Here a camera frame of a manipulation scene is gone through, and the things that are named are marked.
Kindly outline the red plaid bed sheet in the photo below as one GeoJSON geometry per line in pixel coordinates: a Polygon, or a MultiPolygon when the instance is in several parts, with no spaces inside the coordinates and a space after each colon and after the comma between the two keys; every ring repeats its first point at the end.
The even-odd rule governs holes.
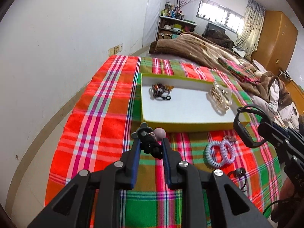
{"type": "MultiPolygon", "coordinates": [[[[55,151],[45,194],[49,203],[82,169],[95,172],[120,159],[132,146],[131,133],[141,123],[141,74],[175,75],[232,89],[241,105],[251,103],[235,77],[191,63],[150,57],[111,56],[96,72],[69,116],[55,151]]],[[[270,214],[282,187],[275,149],[235,143],[236,159],[225,173],[243,167],[246,180],[235,180],[255,206],[270,214]]],[[[121,227],[180,227],[182,193],[165,184],[161,160],[142,153],[136,185],[121,193],[121,227]]]]}

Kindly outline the dark jacket on chair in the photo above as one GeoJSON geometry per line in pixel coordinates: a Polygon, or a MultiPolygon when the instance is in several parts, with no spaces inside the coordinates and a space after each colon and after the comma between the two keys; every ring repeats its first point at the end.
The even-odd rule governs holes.
{"type": "Polygon", "coordinates": [[[203,37],[212,41],[213,43],[232,50],[234,42],[225,34],[226,30],[212,23],[208,23],[203,34],[203,37]]]}

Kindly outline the wall socket plate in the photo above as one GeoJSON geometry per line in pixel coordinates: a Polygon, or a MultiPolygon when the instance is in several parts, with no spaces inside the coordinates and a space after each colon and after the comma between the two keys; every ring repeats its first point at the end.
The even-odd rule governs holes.
{"type": "Polygon", "coordinates": [[[117,55],[119,52],[123,50],[123,44],[119,44],[115,47],[108,49],[108,56],[117,55]]]}

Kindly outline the patterned curtain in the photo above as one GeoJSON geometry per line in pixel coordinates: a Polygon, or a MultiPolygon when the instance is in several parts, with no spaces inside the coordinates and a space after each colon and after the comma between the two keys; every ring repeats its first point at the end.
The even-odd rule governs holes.
{"type": "Polygon", "coordinates": [[[243,30],[234,44],[236,48],[245,51],[245,55],[248,57],[258,48],[265,11],[266,9],[255,0],[248,0],[244,14],[243,30]]]}

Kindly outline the window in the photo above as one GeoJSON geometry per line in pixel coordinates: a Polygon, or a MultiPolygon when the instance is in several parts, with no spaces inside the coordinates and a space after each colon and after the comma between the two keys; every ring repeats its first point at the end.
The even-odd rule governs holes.
{"type": "Polygon", "coordinates": [[[240,35],[244,28],[244,17],[231,9],[210,0],[200,0],[197,17],[240,35]]]}

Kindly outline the folded plaid cloth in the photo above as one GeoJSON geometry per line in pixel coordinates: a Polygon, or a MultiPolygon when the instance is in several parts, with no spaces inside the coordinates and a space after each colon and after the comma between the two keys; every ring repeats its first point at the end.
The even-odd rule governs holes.
{"type": "Polygon", "coordinates": [[[221,57],[217,58],[217,61],[225,69],[237,77],[237,79],[239,79],[241,82],[247,82],[251,84],[259,83],[259,79],[254,75],[252,71],[248,70],[246,67],[221,57]]]}

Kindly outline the yellow-green tray box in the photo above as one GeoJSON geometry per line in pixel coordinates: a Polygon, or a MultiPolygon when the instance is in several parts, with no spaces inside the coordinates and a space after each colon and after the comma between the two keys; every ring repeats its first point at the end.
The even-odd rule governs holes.
{"type": "Polygon", "coordinates": [[[167,132],[208,132],[233,129],[239,99],[232,95],[232,104],[221,111],[209,92],[213,82],[178,76],[141,75],[141,120],[152,128],[167,132]],[[153,84],[173,87],[170,100],[153,97],[153,84]]]}

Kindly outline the shelf with clutter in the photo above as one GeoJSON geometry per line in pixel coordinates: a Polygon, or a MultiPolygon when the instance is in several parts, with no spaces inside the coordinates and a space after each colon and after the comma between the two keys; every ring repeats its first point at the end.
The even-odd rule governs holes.
{"type": "Polygon", "coordinates": [[[184,19],[184,15],[177,12],[177,7],[166,1],[159,16],[156,40],[174,39],[183,32],[194,32],[197,24],[184,19]]]}

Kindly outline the beige hair claw clip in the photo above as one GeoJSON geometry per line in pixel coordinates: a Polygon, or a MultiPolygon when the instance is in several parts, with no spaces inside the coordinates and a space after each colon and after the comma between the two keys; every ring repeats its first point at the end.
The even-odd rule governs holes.
{"type": "Polygon", "coordinates": [[[230,109],[232,105],[232,92],[230,89],[214,81],[209,95],[222,113],[226,113],[230,109]]]}

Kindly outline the wooden wardrobe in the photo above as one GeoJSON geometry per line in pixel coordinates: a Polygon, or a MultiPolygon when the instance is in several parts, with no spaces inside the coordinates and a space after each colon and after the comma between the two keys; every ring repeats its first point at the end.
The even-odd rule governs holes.
{"type": "Polygon", "coordinates": [[[289,66],[296,45],[298,30],[281,11],[265,12],[258,48],[251,59],[266,70],[279,75],[289,66]]]}

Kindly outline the black hair tie pink ball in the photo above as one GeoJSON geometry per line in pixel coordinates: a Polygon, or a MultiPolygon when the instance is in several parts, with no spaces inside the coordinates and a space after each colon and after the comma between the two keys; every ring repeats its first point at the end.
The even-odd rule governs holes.
{"type": "Polygon", "coordinates": [[[148,126],[146,122],[140,124],[136,132],[131,134],[132,139],[138,139],[140,141],[140,149],[150,154],[153,158],[163,159],[163,147],[156,140],[154,130],[148,126]]]}

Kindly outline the brown fleece blanket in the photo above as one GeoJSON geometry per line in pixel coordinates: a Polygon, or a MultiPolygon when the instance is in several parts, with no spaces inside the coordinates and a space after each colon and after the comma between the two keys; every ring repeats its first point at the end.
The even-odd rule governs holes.
{"type": "MultiPolygon", "coordinates": [[[[174,39],[160,39],[151,43],[149,47],[150,54],[163,54],[178,56],[187,60],[190,60],[200,66],[207,67],[213,70],[219,70],[227,75],[235,77],[231,72],[225,69],[217,58],[225,58],[236,64],[246,67],[252,71],[254,75],[259,79],[262,77],[275,76],[272,72],[267,71],[262,73],[261,76],[257,75],[257,69],[253,64],[247,60],[237,56],[229,49],[223,48],[212,41],[193,32],[184,32],[174,39]]],[[[242,89],[247,93],[265,98],[266,96],[261,93],[262,88],[258,84],[251,84],[247,82],[241,82],[237,79],[242,89]]]]}

